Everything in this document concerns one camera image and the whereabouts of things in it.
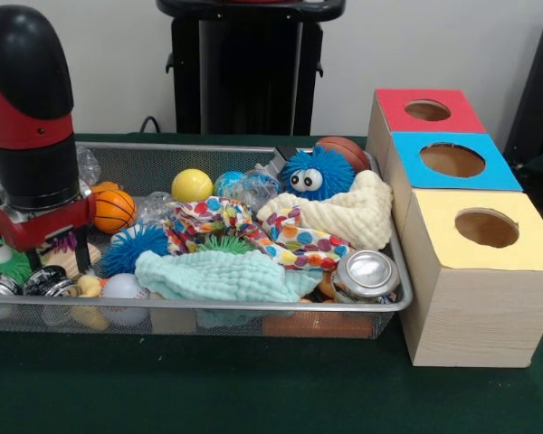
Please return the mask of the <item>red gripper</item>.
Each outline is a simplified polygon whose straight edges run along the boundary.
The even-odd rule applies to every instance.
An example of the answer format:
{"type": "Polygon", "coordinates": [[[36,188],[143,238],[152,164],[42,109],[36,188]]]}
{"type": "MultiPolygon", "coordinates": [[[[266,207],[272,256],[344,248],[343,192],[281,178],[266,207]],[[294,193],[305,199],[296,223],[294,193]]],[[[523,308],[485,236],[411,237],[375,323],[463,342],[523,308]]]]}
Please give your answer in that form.
{"type": "Polygon", "coordinates": [[[0,236],[12,248],[24,252],[32,272],[43,267],[37,248],[47,241],[72,231],[76,239],[75,258],[78,271],[91,268],[88,248],[88,226],[96,212],[94,196],[46,212],[19,212],[8,204],[0,205],[0,236]]]}

